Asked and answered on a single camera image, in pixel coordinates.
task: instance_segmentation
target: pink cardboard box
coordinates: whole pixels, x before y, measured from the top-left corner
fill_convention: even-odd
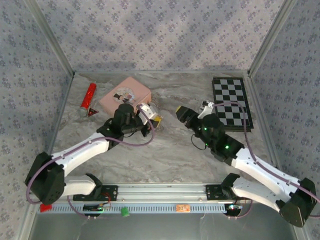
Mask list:
[[[151,90],[131,76],[122,81],[99,101],[104,111],[112,117],[120,104],[131,104],[134,107],[134,111],[137,112],[137,105],[141,103],[148,104],[149,102],[151,102]]]

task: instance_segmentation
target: red cylinder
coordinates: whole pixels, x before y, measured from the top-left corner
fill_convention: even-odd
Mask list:
[[[97,88],[97,85],[95,83],[90,83],[88,90],[86,91],[86,94],[84,96],[83,102],[81,104],[81,108],[88,109],[91,103],[91,100],[95,94],[95,90]]]

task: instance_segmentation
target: checkerboard pattern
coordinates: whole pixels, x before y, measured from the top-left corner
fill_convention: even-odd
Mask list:
[[[246,128],[253,128],[246,90],[242,78],[215,77],[212,81],[214,103],[238,102],[244,108]],[[215,113],[225,125],[226,131],[243,131],[243,113],[240,107],[235,105],[217,106]]]

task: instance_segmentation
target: floral wallpaper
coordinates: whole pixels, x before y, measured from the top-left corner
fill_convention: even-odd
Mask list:
[[[48,148],[70,78],[23,0],[0,1],[0,239],[14,239],[24,185]]]
[[[284,0],[38,0],[74,71],[251,65]]]
[[[299,0],[254,81],[283,169],[320,195],[320,2]],[[320,221],[310,220],[320,239]]]

